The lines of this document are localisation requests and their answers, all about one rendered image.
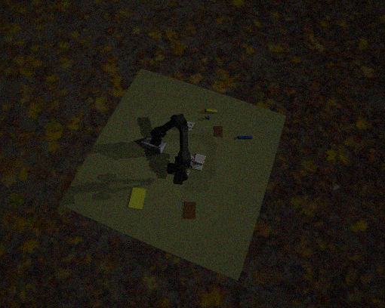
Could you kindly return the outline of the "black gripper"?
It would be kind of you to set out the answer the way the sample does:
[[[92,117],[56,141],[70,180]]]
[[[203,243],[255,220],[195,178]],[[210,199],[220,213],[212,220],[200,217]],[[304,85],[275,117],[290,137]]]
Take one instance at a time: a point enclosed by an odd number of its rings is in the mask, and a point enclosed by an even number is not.
[[[183,181],[179,181],[179,180],[178,180],[177,174],[174,174],[173,184],[180,184],[180,185],[183,184]]]

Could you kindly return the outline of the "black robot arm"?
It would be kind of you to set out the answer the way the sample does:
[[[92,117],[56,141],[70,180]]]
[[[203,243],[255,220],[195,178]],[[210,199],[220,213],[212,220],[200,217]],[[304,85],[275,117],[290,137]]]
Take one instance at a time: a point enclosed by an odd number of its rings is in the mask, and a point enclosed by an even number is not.
[[[172,115],[171,120],[165,123],[163,126],[155,127],[151,131],[152,139],[151,144],[159,146],[162,142],[162,137],[166,135],[166,131],[173,127],[178,128],[180,131],[180,151],[178,156],[175,156],[174,163],[168,163],[167,172],[169,174],[177,173],[179,181],[185,181],[188,179],[186,169],[190,167],[191,155],[188,150],[188,125],[187,120],[183,115]],[[187,165],[184,165],[187,164]],[[174,170],[177,169],[177,171]]]

